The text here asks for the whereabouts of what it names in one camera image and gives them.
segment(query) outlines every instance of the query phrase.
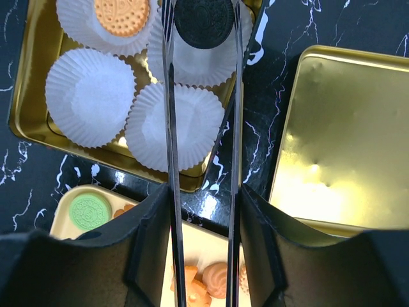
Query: black marble surface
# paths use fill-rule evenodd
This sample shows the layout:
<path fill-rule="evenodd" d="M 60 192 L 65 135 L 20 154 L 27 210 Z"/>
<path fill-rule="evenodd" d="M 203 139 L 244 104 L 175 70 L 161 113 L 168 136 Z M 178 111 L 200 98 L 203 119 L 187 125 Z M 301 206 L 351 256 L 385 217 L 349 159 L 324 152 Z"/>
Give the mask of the black marble surface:
<path fill-rule="evenodd" d="M 0 233 L 49 230 L 59 199 L 77 185 L 101 185 L 139 201 L 158 186 L 12 134 L 7 117 L 27 2 L 0 4 Z M 265 0 L 261 14 L 243 78 L 243 181 L 267 197 L 301 52 L 322 44 L 409 56 L 409 1 Z M 221 232 L 229 215 L 229 123 L 231 116 L 203 187 L 182 196 L 185 219 Z"/>

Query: cookie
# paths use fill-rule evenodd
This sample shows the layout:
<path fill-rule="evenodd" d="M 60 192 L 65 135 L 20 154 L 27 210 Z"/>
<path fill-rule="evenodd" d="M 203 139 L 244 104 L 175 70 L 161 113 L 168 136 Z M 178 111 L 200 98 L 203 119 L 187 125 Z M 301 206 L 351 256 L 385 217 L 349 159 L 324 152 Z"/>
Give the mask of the cookie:
<path fill-rule="evenodd" d="M 149 16 L 148 0 L 94 0 L 98 21 L 110 34 L 130 37 L 145 26 Z"/>
<path fill-rule="evenodd" d="M 230 35 L 235 20 L 230 0 L 178 0 L 174 24 L 180 37 L 198 49 L 212 49 Z"/>
<path fill-rule="evenodd" d="M 131 203 L 127 203 L 123 209 L 118 209 L 117 211 L 115 211 L 114 213 L 114 218 L 120 216 L 121 214 L 124 214 L 126 211 L 134 208 L 135 205 L 131 204 Z"/>
<path fill-rule="evenodd" d="M 238 276 L 238 282 L 243 292 L 249 294 L 249 280 L 247 279 L 247 269 L 245 264 L 242 265 L 240 269 L 240 275 Z"/>
<path fill-rule="evenodd" d="M 206 286 L 194 279 L 198 268 L 193 265 L 185 266 L 186 298 L 188 307 L 210 307 L 212 298 L 207 293 Z M 174 291 L 174 280 L 171 290 Z"/>
<path fill-rule="evenodd" d="M 205 268 L 203 271 L 203 283 L 211 296 L 217 299 L 225 299 L 228 287 L 228 264 L 226 262 L 218 262 Z"/>
<path fill-rule="evenodd" d="M 76 196 L 69 209 L 72 223 L 81 230 L 92 230 L 111 218 L 111 205 L 102 195 L 84 193 Z"/>

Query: paper cupcake liner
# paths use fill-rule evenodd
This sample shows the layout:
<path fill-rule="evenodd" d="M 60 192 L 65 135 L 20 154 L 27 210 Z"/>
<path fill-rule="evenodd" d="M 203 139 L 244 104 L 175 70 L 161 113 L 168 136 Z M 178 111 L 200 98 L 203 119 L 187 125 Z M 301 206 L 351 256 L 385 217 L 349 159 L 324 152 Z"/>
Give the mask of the paper cupcake liner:
<path fill-rule="evenodd" d="M 158 14 L 157 0 L 149 0 L 149 5 L 145 26 L 131 37 L 115 36 L 105 30 L 96 17 L 94 0 L 57 0 L 57 14 L 64 32 L 76 42 L 103 53 L 133 56 L 146 48 Z"/>
<path fill-rule="evenodd" d="M 224 109 L 216 95 L 200 88 L 174 87 L 179 170 L 199 164 L 212 150 Z M 167 172 L 163 84 L 146 86 L 136 97 L 125 126 L 132 155 L 147 168 Z"/>
<path fill-rule="evenodd" d="M 51 67 L 45 101 L 68 139 L 94 148 L 111 142 L 123 129 L 134 91 L 134 72 L 125 62 L 93 49 L 75 49 Z"/>
<path fill-rule="evenodd" d="M 252 22 L 246 5 L 240 1 L 242 13 L 243 50 L 249 43 Z M 155 19 L 148 43 L 148 66 L 152 75 L 164 80 L 162 61 L 162 21 L 161 9 Z M 228 38 L 213 49 L 197 49 L 188 45 L 179 35 L 176 27 L 174 33 L 174 81 L 186 85 L 213 86 L 226 82 L 236 71 L 236 37 L 234 27 Z"/>

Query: white marble veining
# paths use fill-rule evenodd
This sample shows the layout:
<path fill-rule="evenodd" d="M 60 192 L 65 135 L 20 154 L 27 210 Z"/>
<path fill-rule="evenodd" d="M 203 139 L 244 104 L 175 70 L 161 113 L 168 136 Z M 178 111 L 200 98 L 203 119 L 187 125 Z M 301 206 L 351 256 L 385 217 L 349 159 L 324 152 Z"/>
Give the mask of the white marble veining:
<path fill-rule="evenodd" d="M 201 187 L 201 189 L 202 190 L 205 190 L 205 189 L 207 189 L 207 187 L 209 186 L 209 180 L 205 180 L 205 182 L 204 182 L 204 184 L 202 185 L 202 187 Z"/>
<path fill-rule="evenodd" d="M 10 79 L 12 78 L 12 72 L 11 72 L 12 65 L 13 65 L 13 61 L 11 61 L 11 62 L 8 64 L 8 68 L 7 68 L 8 77 L 9 77 Z"/>
<path fill-rule="evenodd" d="M 230 130 L 230 123 L 229 123 L 229 121 L 226 122 L 226 125 L 225 125 L 224 128 L 223 128 L 222 136 L 224 136 L 225 133 L 226 133 L 228 130 Z"/>
<path fill-rule="evenodd" d="M 36 217 L 34 218 L 34 221 L 33 221 L 33 226 L 34 226 L 34 228 L 37 228 L 37 225 L 36 225 L 36 223 L 37 223 L 37 219 L 41 216 L 41 217 L 45 217 L 44 216 L 44 212 L 46 212 L 47 211 L 47 209 L 46 208 L 43 208 L 43 209 L 40 209 L 38 212 L 37 212 L 37 214 L 36 214 Z"/>
<path fill-rule="evenodd" d="M 149 187 L 150 187 L 150 183 L 147 182 L 147 183 L 146 183 L 146 195 L 147 195 L 147 196 L 149 196 L 149 195 L 151 194 Z"/>
<path fill-rule="evenodd" d="M 101 183 L 95 178 L 100 172 L 100 166 L 98 164 L 93 164 L 91 166 L 91 184 L 100 185 Z"/>
<path fill-rule="evenodd" d="M 309 20 L 308 20 L 308 24 L 305 26 L 304 31 L 302 32 L 302 34 L 293 42 L 297 43 L 302 37 L 304 37 L 304 35 L 309 36 L 310 35 L 310 28 L 313 27 L 313 31 L 314 31 L 314 35 L 315 35 L 315 40 L 316 43 L 319 44 L 320 41 L 318 40 L 318 27 L 317 27 L 317 23 L 315 23 L 314 20 L 314 13 L 318 12 L 321 13 L 322 9 L 321 9 L 321 3 L 319 0 L 305 0 L 305 1 L 301 1 L 302 4 L 309 6 Z"/>
<path fill-rule="evenodd" d="M 213 158 L 213 164 L 219 167 L 219 172 L 216 178 L 216 181 L 212 184 L 210 184 L 210 182 L 208 182 L 206 184 L 206 187 L 208 185 L 210 185 L 209 190 L 211 191 L 215 191 L 215 194 L 217 194 L 220 191 L 220 184 L 222 183 L 222 181 L 224 180 L 224 178 L 226 177 L 226 175 L 229 173 L 228 171 L 224 171 L 224 165 L 222 163 L 220 163 L 219 160 L 219 156 L 215 155 Z"/>
<path fill-rule="evenodd" d="M 397 55 L 397 56 L 405 56 L 405 57 L 406 57 L 406 52 L 407 52 L 407 50 L 408 50 L 408 35 L 409 35 L 409 33 L 406 34 L 406 35 L 402 38 L 402 40 L 401 40 L 399 46 L 398 46 L 397 49 L 396 49 L 395 55 Z"/>
<path fill-rule="evenodd" d="M 118 185 L 123 184 L 125 181 L 125 174 L 122 173 L 121 171 L 115 171 L 115 184 L 112 187 L 111 191 L 116 190 Z"/>
<path fill-rule="evenodd" d="M 194 195 L 194 198 L 198 203 L 201 203 L 201 200 L 197 197 L 197 195 Z M 195 210 L 186 201 L 182 203 L 182 207 L 185 209 L 187 213 L 186 222 L 192 223 L 195 219 L 197 219 L 197 225 L 200 227 L 203 226 L 203 221 L 201 217 L 195 214 Z"/>
<path fill-rule="evenodd" d="M 15 11 L 17 9 L 17 3 L 18 2 L 19 2 L 19 0 L 14 1 L 13 6 L 8 10 L 8 12 L 6 14 L 6 18 L 4 18 L 4 22 L 3 22 L 3 38 L 4 38 L 5 43 L 7 43 L 7 23 L 8 23 L 8 19 L 12 15 L 13 11 Z"/>
<path fill-rule="evenodd" d="M 345 30 L 341 33 L 341 35 L 338 36 L 338 23 L 339 20 L 341 19 L 341 16 L 343 15 L 344 10 L 349 7 L 351 3 L 351 0 L 346 0 L 343 9 L 341 10 L 337 22 L 335 23 L 335 35 L 334 35 L 334 39 L 332 40 L 332 43 L 335 43 L 335 46 L 338 46 L 339 42 L 341 41 L 341 38 L 344 36 L 345 34 Z"/>
<path fill-rule="evenodd" d="M 260 50 L 257 52 L 251 52 L 250 57 L 247 60 L 247 65 L 255 65 L 258 63 L 259 60 L 264 56 L 264 49 L 263 49 L 263 37 L 264 37 L 264 32 L 266 30 L 267 22 L 268 22 L 268 15 L 267 15 L 267 10 L 271 8 L 271 6 L 275 3 L 275 0 L 270 0 L 268 2 L 268 6 L 266 6 L 263 10 L 263 13 L 261 15 L 260 23 L 257 28 L 256 36 L 254 37 L 254 40 L 259 44 Z"/>
<path fill-rule="evenodd" d="M 81 170 L 79 169 L 78 166 L 75 166 L 75 167 L 74 167 L 74 171 L 75 171 L 76 174 L 77 174 L 77 178 L 81 178 Z"/>
<path fill-rule="evenodd" d="M 6 153 L 3 156 L 3 164 L 0 168 L 0 171 L 3 172 L 3 174 L 0 173 L 0 185 L 5 184 L 8 179 L 12 181 L 16 180 L 16 174 L 21 173 L 22 165 L 28 160 L 28 147 L 30 146 L 31 143 L 19 141 L 19 145 L 17 146 L 19 158 L 17 161 L 9 161 L 10 150 L 6 149 Z"/>
<path fill-rule="evenodd" d="M 28 211 L 28 209 L 29 209 L 29 207 L 30 207 L 30 205 L 31 205 L 31 197 L 33 197 L 33 189 L 30 190 L 30 195 L 29 195 L 29 197 L 28 197 L 27 205 L 26 205 L 24 211 L 21 212 L 21 213 L 16 213 L 14 216 L 12 216 L 13 229 L 14 229 L 14 231 L 16 231 L 16 230 L 17 230 L 17 227 L 18 227 L 16 218 L 18 218 L 19 216 L 23 216 L 24 214 L 27 213 L 27 211 Z"/>
<path fill-rule="evenodd" d="M 253 153 L 252 153 L 252 160 L 251 160 L 251 162 L 250 162 L 249 171 L 248 171 L 248 173 L 247 173 L 247 176 L 246 176 L 245 179 L 243 180 L 243 183 L 244 183 L 244 184 L 246 184 L 246 183 L 249 181 L 250 176 L 251 176 L 252 174 L 258 173 L 258 171 L 260 170 L 260 167 L 259 167 L 259 166 L 256 167 L 256 168 L 254 167 L 254 161 L 255 161 L 256 158 L 257 158 L 257 153 L 258 153 L 258 149 L 259 149 L 259 146 L 260 146 L 260 139 L 261 139 L 260 134 L 257 133 L 256 128 L 254 128 L 253 125 L 251 125 L 249 122 L 245 122 L 245 124 L 246 124 L 247 126 L 249 126 L 249 127 L 251 128 L 251 130 L 253 131 L 253 133 L 256 135 L 256 137 L 257 137 L 257 144 L 256 144 L 256 149 L 255 149 L 255 150 L 253 151 Z"/>
<path fill-rule="evenodd" d="M 364 4 L 364 6 L 374 6 L 374 5 L 377 5 L 378 3 L 379 3 L 379 0 L 376 0 L 375 2 L 366 3 Z"/>
<path fill-rule="evenodd" d="M 13 86 L 10 85 L 8 88 L 0 88 L 0 91 L 11 91 L 13 89 Z"/>
<path fill-rule="evenodd" d="M 63 193 L 63 189 L 61 188 L 61 176 L 63 175 L 63 167 L 66 161 L 66 158 L 68 157 L 68 155 L 64 155 L 63 160 L 61 161 L 61 164 L 59 165 L 59 172 L 56 176 L 56 182 L 57 182 L 57 186 L 54 188 L 53 192 L 50 194 L 50 196 L 56 201 L 58 202 L 59 200 L 54 198 L 54 195 L 62 195 Z"/>

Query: metal tongs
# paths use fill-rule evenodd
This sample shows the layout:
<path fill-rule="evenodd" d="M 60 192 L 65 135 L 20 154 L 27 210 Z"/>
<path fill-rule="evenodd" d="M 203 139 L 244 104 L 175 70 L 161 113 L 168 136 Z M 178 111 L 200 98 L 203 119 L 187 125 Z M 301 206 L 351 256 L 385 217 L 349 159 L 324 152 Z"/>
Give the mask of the metal tongs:
<path fill-rule="evenodd" d="M 242 128 L 243 128 L 243 33 L 240 1 L 233 0 L 236 31 L 236 97 L 233 124 L 233 155 L 231 158 L 231 206 L 229 220 L 228 290 L 226 307 L 238 306 L 238 266 L 240 248 L 239 192 L 242 187 Z"/>
<path fill-rule="evenodd" d="M 173 277 L 176 282 L 175 306 L 186 307 L 185 261 L 183 257 L 183 234 L 181 230 L 181 205 L 178 163 L 178 142 L 176 135 L 176 108 L 174 104 L 173 79 L 173 24 L 176 0 L 164 0 L 162 25 L 164 36 L 162 54 L 165 75 L 166 145 L 169 188 L 171 195 L 171 235 L 173 249 Z"/>
<path fill-rule="evenodd" d="M 174 7 L 177 0 L 164 0 L 162 5 L 162 25 L 164 38 L 162 44 L 164 75 L 165 75 L 165 114 L 167 161 L 170 183 L 171 204 L 171 235 L 173 245 L 173 268 L 175 287 L 175 303 L 178 307 L 186 307 L 185 270 L 183 259 L 183 234 L 181 230 L 181 204 L 178 166 L 178 144 L 176 136 L 176 112 L 174 101 L 174 71 L 173 71 L 173 25 Z M 233 136 L 233 156 L 231 172 L 231 213 L 229 221 L 229 251 L 228 251 L 228 296 L 226 306 L 238 306 L 238 251 L 240 246 L 238 193 L 242 184 L 242 109 L 243 109 L 243 38 L 240 1 L 232 0 L 235 11 L 236 31 L 236 97 Z"/>

